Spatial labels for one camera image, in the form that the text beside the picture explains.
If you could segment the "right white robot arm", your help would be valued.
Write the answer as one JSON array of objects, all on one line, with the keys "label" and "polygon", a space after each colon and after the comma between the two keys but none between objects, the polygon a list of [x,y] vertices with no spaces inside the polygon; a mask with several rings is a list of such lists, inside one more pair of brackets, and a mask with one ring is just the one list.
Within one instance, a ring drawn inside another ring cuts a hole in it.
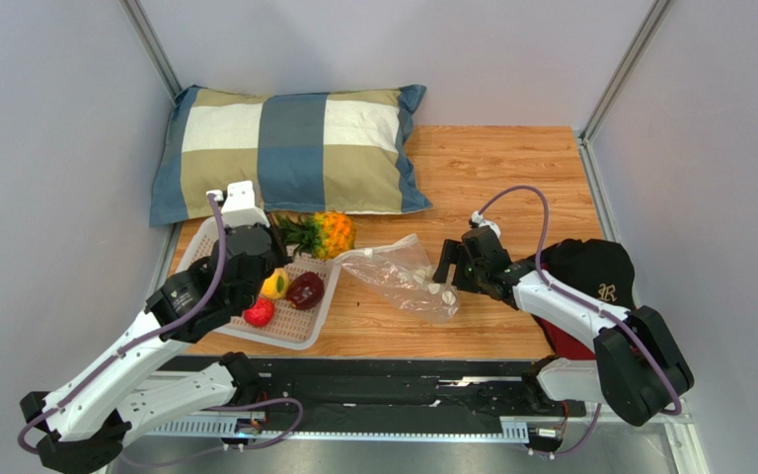
[{"label": "right white robot arm", "polygon": [[540,253],[514,260],[487,226],[445,240],[433,278],[537,316],[593,352],[539,363],[529,382],[544,400],[605,404],[636,427],[681,414],[694,376],[657,310],[593,298],[552,276]]}]

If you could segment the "fake red strawberry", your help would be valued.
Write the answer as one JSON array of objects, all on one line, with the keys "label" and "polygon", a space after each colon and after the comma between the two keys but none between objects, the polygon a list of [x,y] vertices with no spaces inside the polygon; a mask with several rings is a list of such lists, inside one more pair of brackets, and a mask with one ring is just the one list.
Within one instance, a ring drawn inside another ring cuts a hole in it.
[{"label": "fake red strawberry", "polygon": [[251,308],[243,312],[242,317],[250,326],[262,328],[272,321],[274,315],[274,303],[267,298],[260,297]]}]

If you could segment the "fake orange fruit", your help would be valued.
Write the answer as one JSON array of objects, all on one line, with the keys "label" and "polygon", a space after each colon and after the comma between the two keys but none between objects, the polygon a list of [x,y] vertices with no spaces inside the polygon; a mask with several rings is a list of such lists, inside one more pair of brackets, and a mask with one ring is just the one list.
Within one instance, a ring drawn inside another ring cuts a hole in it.
[{"label": "fake orange fruit", "polygon": [[283,299],[290,286],[290,277],[286,269],[277,268],[263,283],[260,296],[269,300]]}]

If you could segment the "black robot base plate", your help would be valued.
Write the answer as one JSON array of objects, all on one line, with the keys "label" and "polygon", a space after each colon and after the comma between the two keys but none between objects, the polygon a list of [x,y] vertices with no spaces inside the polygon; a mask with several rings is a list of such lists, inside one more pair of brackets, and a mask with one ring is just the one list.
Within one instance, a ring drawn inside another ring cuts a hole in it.
[{"label": "black robot base plate", "polygon": [[529,382],[527,360],[253,357],[225,404],[278,399],[265,429],[298,415],[309,430],[494,432],[501,417],[580,418],[591,402],[546,401]]}]

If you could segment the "fake purple plum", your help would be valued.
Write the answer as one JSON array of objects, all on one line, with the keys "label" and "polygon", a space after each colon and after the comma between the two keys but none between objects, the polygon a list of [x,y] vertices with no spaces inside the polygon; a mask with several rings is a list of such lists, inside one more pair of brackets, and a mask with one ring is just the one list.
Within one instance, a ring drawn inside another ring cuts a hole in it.
[{"label": "fake purple plum", "polygon": [[315,273],[307,272],[295,278],[288,290],[285,299],[292,308],[308,310],[317,306],[325,295],[325,284]]}]

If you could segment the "fake orange pineapple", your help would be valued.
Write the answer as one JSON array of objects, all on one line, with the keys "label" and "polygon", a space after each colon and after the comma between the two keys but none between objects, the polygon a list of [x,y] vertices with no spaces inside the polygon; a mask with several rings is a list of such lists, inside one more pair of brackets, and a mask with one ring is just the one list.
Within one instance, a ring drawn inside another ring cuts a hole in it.
[{"label": "fake orange pineapple", "polygon": [[296,255],[327,261],[353,250],[356,229],[341,212],[275,213],[274,221]]}]

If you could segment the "clear zip top bag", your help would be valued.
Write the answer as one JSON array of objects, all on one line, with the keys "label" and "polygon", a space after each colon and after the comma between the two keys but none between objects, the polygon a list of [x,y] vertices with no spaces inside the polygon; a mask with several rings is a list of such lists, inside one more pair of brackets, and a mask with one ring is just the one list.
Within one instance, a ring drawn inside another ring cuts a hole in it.
[{"label": "clear zip top bag", "polygon": [[415,234],[389,245],[346,251],[334,264],[395,308],[431,324],[449,322],[460,309],[457,290],[433,279],[436,266]]}]

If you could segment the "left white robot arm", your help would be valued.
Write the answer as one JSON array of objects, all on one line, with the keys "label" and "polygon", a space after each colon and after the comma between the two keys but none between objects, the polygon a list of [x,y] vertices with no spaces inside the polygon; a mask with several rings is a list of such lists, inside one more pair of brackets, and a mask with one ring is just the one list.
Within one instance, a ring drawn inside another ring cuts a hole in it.
[{"label": "left white robot arm", "polygon": [[186,378],[140,385],[209,332],[251,308],[264,280],[290,263],[275,225],[220,225],[212,253],[171,276],[123,335],[61,388],[20,402],[20,448],[60,473],[93,473],[150,431],[200,410],[256,401],[261,378],[228,353]]}]

